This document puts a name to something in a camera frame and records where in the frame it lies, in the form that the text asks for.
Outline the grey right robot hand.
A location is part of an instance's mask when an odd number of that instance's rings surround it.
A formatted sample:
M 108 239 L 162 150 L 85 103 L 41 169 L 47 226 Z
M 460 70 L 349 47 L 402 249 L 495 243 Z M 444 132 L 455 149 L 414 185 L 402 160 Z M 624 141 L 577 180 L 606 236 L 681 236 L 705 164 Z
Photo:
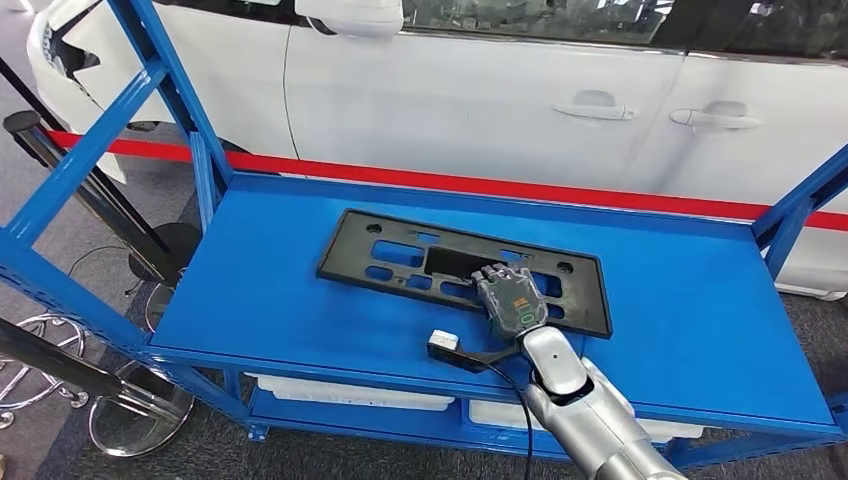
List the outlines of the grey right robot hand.
M 528 268 L 496 263 L 471 278 L 498 337 L 515 340 L 547 322 L 546 302 Z

